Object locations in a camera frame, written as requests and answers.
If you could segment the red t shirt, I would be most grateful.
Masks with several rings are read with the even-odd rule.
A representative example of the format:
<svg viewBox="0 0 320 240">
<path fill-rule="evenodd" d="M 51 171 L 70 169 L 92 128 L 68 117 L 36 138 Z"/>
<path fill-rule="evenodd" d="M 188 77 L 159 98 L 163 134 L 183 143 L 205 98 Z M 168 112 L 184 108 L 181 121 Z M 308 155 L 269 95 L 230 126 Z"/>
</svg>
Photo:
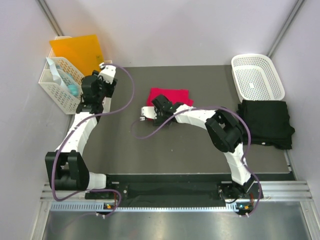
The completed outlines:
<svg viewBox="0 0 320 240">
<path fill-rule="evenodd" d="M 152 87 L 147 97 L 146 106 L 154 107 L 152 100 L 158 95 L 164 95 L 173 104 L 176 102 L 182 102 L 189 107 L 193 106 L 194 101 L 189 97 L 189 91 L 187 89 L 168 89 Z"/>
</svg>

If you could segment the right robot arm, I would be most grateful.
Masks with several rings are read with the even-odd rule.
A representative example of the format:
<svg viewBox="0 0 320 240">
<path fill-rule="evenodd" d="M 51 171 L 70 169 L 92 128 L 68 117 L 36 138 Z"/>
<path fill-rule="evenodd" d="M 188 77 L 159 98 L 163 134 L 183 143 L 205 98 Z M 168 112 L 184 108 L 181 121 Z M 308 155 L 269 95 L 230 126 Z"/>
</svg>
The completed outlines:
<svg viewBox="0 0 320 240">
<path fill-rule="evenodd" d="M 156 124 L 189 124 L 208 132 L 213 145 L 222 152 L 231 171 L 232 186 L 221 189 L 228 198 L 245 198 L 252 191 L 254 177 L 244 156 L 243 129 L 228 111 L 196 109 L 182 102 L 172 103 L 164 95 L 152 101 Z"/>
</svg>

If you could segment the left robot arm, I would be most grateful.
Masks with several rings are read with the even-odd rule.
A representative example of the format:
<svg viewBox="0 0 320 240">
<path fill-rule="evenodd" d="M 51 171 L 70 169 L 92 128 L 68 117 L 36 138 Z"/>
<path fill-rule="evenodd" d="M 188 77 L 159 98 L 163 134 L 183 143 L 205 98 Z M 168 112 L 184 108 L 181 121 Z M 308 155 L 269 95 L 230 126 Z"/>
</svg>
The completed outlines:
<svg viewBox="0 0 320 240">
<path fill-rule="evenodd" d="M 81 80 L 82 94 L 76 107 L 73 123 L 66 137 L 55 151 L 45 156 L 48 179 L 54 183 L 56 191 L 94 190 L 102 198 L 109 198 L 114 191 L 107 176 L 90 172 L 83 160 L 83 151 L 100 116 L 105 113 L 106 100 L 110 100 L 115 90 L 116 68 L 107 66 L 101 72 L 96 70 Z"/>
</svg>

